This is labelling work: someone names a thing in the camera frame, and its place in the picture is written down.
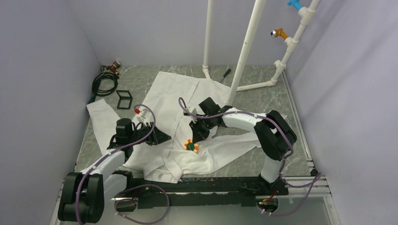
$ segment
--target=blue faucet handle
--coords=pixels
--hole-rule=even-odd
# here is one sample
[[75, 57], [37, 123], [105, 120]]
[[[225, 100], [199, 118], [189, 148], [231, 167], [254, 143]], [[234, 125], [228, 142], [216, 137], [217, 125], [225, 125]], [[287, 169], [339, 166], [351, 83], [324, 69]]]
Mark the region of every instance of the blue faucet handle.
[[300, 5], [300, 0], [289, 0], [287, 2], [288, 6], [292, 6], [295, 7], [298, 11], [302, 8], [302, 6]]

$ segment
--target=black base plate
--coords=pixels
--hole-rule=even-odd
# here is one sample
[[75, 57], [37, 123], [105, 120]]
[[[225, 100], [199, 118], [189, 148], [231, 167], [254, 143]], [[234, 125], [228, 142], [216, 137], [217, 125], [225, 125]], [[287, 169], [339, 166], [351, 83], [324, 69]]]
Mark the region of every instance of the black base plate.
[[[264, 185], [261, 177], [215, 177], [182, 178], [177, 184], [133, 179], [134, 186], [155, 184], [162, 187], [170, 198], [171, 206], [201, 206], [240, 204], [255, 206], [256, 196], [288, 195], [289, 191], [282, 181], [277, 181], [273, 190]], [[140, 188], [137, 192], [123, 194], [124, 197], [138, 197], [138, 209], [167, 206], [163, 193], [155, 187]]]

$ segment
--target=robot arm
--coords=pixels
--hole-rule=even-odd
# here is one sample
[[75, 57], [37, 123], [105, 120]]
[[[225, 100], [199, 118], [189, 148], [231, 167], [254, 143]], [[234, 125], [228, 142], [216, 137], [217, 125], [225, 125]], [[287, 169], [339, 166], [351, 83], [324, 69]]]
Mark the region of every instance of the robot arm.
[[[153, 127], [152, 122], [147, 122], [146, 110], [138, 114], [139, 125], [135, 125], [128, 118], [123, 118], [116, 123], [116, 134], [111, 138], [108, 154], [116, 148], [141, 140]], [[157, 145], [171, 140], [171, 137], [154, 127], [153, 132], [142, 142], [148, 145]], [[77, 221], [76, 218], [76, 193], [77, 187], [83, 176], [90, 168], [94, 170], [87, 175], [83, 182], [83, 189], [79, 196], [80, 218], [84, 223], [97, 223], [104, 210], [105, 202], [110, 201], [121, 191], [132, 188], [132, 174], [128, 171], [118, 171], [133, 152], [133, 147], [121, 149], [121, 151], [103, 160], [98, 159], [91, 166], [81, 172], [70, 172], [64, 181], [58, 219], [61, 221]]]
[[[255, 133], [266, 154], [260, 175], [268, 183], [268, 187], [272, 188], [278, 181], [279, 169], [283, 157], [290, 149], [280, 132], [275, 129], [275, 126], [267, 120], [258, 118], [258, 116], [264, 116], [273, 120], [293, 145], [297, 137], [280, 113], [272, 110], [269, 113], [260, 113], [256, 117], [253, 117], [248, 114], [236, 113], [238, 110], [232, 106], [226, 105], [220, 108], [210, 97], [201, 102], [199, 107], [205, 113], [205, 117], [212, 117], [225, 112], [231, 113], [211, 119], [204, 119], [203, 115], [201, 115], [202, 119], [193, 116], [192, 121], [189, 123], [192, 129], [192, 142], [196, 143], [205, 140], [209, 136], [209, 130], [215, 126], [240, 128]], [[191, 114], [196, 112], [194, 108], [189, 108], [188, 111]]]

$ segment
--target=brass valve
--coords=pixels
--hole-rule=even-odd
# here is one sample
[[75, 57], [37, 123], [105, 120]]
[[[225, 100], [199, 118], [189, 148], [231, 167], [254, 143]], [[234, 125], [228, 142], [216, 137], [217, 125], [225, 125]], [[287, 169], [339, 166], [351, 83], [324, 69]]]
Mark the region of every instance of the brass valve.
[[283, 31], [283, 28], [279, 28], [279, 29], [277, 29], [277, 30], [272, 30], [272, 32], [271, 32], [271, 37], [275, 38], [275, 37], [278, 37], [278, 36], [283, 37], [284, 40], [286, 40], [286, 38], [289, 37], [289, 36], [287, 36], [287, 35], [285, 34], [285, 32]]
[[106, 66], [105, 69], [112, 71], [116, 76], [119, 75], [119, 71], [116, 69], [120, 67], [120, 63], [118, 61], [114, 61], [111, 66]]

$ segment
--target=wire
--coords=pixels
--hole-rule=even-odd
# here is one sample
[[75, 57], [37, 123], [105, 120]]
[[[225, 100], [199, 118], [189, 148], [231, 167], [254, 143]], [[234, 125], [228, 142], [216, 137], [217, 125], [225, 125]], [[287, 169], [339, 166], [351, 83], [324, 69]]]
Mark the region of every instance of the wire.
[[170, 200], [169, 200], [168, 195], [167, 195], [167, 193], [166, 193], [166, 191], [165, 191], [164, 189], [162, 189], [161, 187], [159, 187], [159, 186], [157, 186], [157, 185], [155, 185], [155, 184], [144, 184], [144, 185], [139, 185], [139, 186], [136, 186], [136, 187], [133, 187], [133, 188], [124, 190], [124, 191], [122, 191], [121, 193], [129, 192], [129, 191], [132, 191], [132, 190], [135, 190], [135, 189], [138, 189], [138, 188], [142, 188], [142, 187], [155, 187], [155, 188], [159, 189], [160, 191], [162, 191], [162, 192], [164, 193], [164, 195], [166, 196], [166, 199], [167, 199], [167, 208], [166, 208], [166, 211], [164, 212], [164, 214], [163, 214], [159, 219], [157, 219], [157, 220], [155, 220], [155, 221], [153, 221], [153, 222], [140, 222], [140, 221], [134, 220], [134, 219], [132, 219], [132, 218], [130, 218], [130, 217], [128, 217], [128, 216], [126, 216], [126, 215], [124, 215], [124, 214], [118, 212], [117, 209], [116, 209], [117, 204], [118, 204], [119, 202], [125, 202], [125, 201], [130, 200], [130, 199], [121, 199], [121, 200], [117, 201], [117, 202], [115, 203], [115, 212], [116, 212], [117, 215], [119, 215], [119, 216], [121, 216], [121, 217], [123, 217], [123, 218], [125, 218], [125, 219], [128, 219], [129, 221], [132, 221], [132, 222], [134, 222], [134, 223], [137, 223], [137, 224], [144, 224], [144, 225], [156, 224], [156, 223], [158, 223], [159, 221], [161, 221], [161, 220], [166, 216], [167, 212], [170, 210]]
[[139, 123], [137, 124], [137, 129], [141, 129], [143, 126], [144, 126], [144, 124], [143, 124], [142, 122], [139, 122]]
[[[316, 178], [317, 176], [321, 177], [322, 174], [321, 174], [321, 173], [317, 174], [317, 175], [315, 176], [315, 178]], [[295, 209], [293, 209], [292, 211], [287, 212], [287, 213], [268, 213], [268, 214], [269, 214], [270, 216], [274, 216], [274, 217], [284, 217], [284, 216], [289, 216], [289, 215], [291, 215], [291, 214], [297, 212], [297, 211], [301, 208], [301, 206], [304, 205], [304, 203], [306, 202], [306, 200], [308, 199], [308, 195], [310, 194], [311, 189], [312, 189], [313, 186], [314, 186], [314, 184], [311, 183], [311, 184], [310, 184], [310, 188], [308, 189], [306, 196], [304, 196], [304, 199], [303, 199], [303, 200], [300, 202], [300, 204], [299, 204]], [[256, 205], [256, 206], [257, 206], [258, 209], [260, 209], [261, 213], [264, 213], [264, 211], [263, 211], [258, 205]]]
[[260, 190], [260, 188], [254, 189], [254, 188], [248, 188], [248, 187], [243, 187], [243, 186], [240, 186], [238, 188], [242, 188], [242, 189], [246, 189], [246, 190], [250, 190], [250, 191], [258, 191], [258, 190]]
[[[114, 86], [108, 90], [101, 90], [100, 89], [101, 81], [104, 79], [109, 79], [109, 80], [113, 81]], [[92, 93], [95, 96], [99, 96], [99, 97], [105, 97], [105, 96], [112, 94], [117, 88], [117, 79], [119, 79], [119, 78], [113, 73], [110, 73], [110, 72], [100, 73], [96, 78], [94, 78], [94, 80], [92, 82], [92, 87], [91, 87]]]
[[264, 202], [268, 202], [271, 201], [271, 199], [276, 195], [276, 190], [274, 191], [274, 193], [271, 195], [271, 197], [263, 199]]
[[135, 122], [131, 122], [132, 126], [133, 126], [133, 132], [135, 132], [137, 130], [137, 126]]
[[134, 109], [136, 109], [138, 106], [142, 106], [142, 107], [146, 108], [146, 109], [152, 114], [152, 117], [153, 117], [153, 126], [151, 127], [151, 130], [150, 130], [143, 138], [139, 139], [138, 141], [135, 141], [135, 142], [126, 144], [126, 145], [124, 145], [124, 146], [121, 146], [121, 147], [119, 147], [119, 148], [113, 150], [113, 151], [110, 151], [109, 154], [103, 155], [103, 156], [102, 156], [101, 158], [99, 158], [99, 160], [86, 172], [86, 174], [83, 175], [82, 179], [80, 180], [79, 185], [77, 186], [77, 191], [76, 191], [76, 207], [75, 207], [76, 219], [77, 219], [77, 222], [78, 222], [80, 225], [83, 225], [83, 224], [84, 224], [84, 223], [82, 222], [82, 220], [81, 220], [81, 217], [80, 217], [80, 208], [79, 208], [80, 193], [82, 192], [83, 182], [84, 182], [84, 180], [87, 178], [87, 176], [88, 176], [92, 171], [94, 171], [94, 169], [95, 169], [96, 167], [98, 167], [99, 165], [101, 165], [101, 163], [103, 163], [103, 162], [104, 162], [108, 157], [110, 157], [112, 154], [115, 154], [116, 152], [118, 152], [118, 151], [120, 151], [120, 150], [122, 150], [122, 149], [124, 149], [124, 148], [127, 148], [127, 147], [130, 147], [130, 146], [133, 146], [133, 145], [136, 145], [136, 144], [141, 143], [141, 142], [142, 142], [143, 140], [145, 140], [145, 139], [153, 132], [153, 130], [155, 129], [156, 118], [155, 118], [155, 114], [153, 113], [153, 111], [152, 111], [148, 106], [143, 105], [143, 104], [138, 104], [138, 105], [134, 106]]
[[[282, 170], [283, 170], [283, 168], [284, 168], [284, 166], [285, 166], [286, 159], [287, 159], [288, 157], [290, 157], [291, 155], [293, 155], [293, 146], [291, 145], [289, 139], [286, 137], [286, 135], [284, 134], [284, 132], [282, 131], [282, 129], [279, 127], [279, 125], [278, 125], [275, 121], [271, 120], [270, 118], [265, 117], [265, 116], [256, 115], [256, 114], [254, 114], [254, 113], [246, 112], [246, 111], [229, 111], [229, 112], [223, 112], [223, 113], [220, 113], [220, 114], [217, 114], [217, 115], [213, 115], [213, 116], [197, 116], [197, 115], [195, 115], [195, 114], [189, 112], [189, 111], [186, 109], [186, 104], [185, 104], [184, 99], [183, 99], [182, 97], [179, 97], [179, 98], [178, 98], [178, 103], [179, 103], [180, 107], [183, 109], [184, 112], [186, 112], [188, 115], [193, 116], [193, 117], [196, 117], [196, 118], [198, 118], [198, 119], [212, 119], [212, 118], [216, 118], [216, 117], [220, 117], [220, 116], [224, 116], [224, 115], [237, 114], [237, 113], [239, 113], [239, 114], [250, 115], [250, 116], [253, 116], [253, 117], [255, 117], [255, 118], [260, 118], [260, 119], [267, 120], [267, 121], [271, 122], [271, 123], [275, 126], [275, 128], [279, 131], [279, 133], [281, 134], [282, 138], [285, 140], [286, 144], [288, 145], [288, 147], [289, 147], [289, 149], [290, 149], [290, 153], [287, 154], [285, 157], [283, 157], [283, 160], [282, 160], [282, 163], [281, 163], [281, 167], [279, 168], [279, 172], [278, 172], [278, 173], [279, 173], [279, 178], [281, 179], [281, 181], [282, 181], [283, 183], [287, 184], [288, 186], [290, 186], [290, 187], [292, 187], [292, 188], [299, 188], [299, 187], [300, 187], [300, 188], [303, 188], [303, 187], [310, 186], [310, 188], [309, 188], [309, 190], [308, 190], [308, 192], [307, 192], [307, 194], [306, 194], [306, 197], [304, 198], [304, 200], [302, 201], [302, 203], [305, 202], [305, 200], [307, 199], [307, 197], [308, 197], [308, 195], [310, 194], [310, 191], [311, 191], [312, 186], [314, 185], [314, 183], [317, 182], [317, 181], [321, 178], [322, 173], [320, 172], [320, 173], [318, 173], [318, 174], [314, 177], [313, 181], [309, 182], [308, 184], [304, 184], [304, 185], [292, 185], [292, 184], [288, 183], [287, 180], [285, 180], [285, 179], [282, 177]], [[300, 204], [296, 209], [294, 209], [290, 214], [292, 214], [292, 213], [296, 212], [297, 210], [299, 210], [300, 207], [301, 207], [301, 204]]]

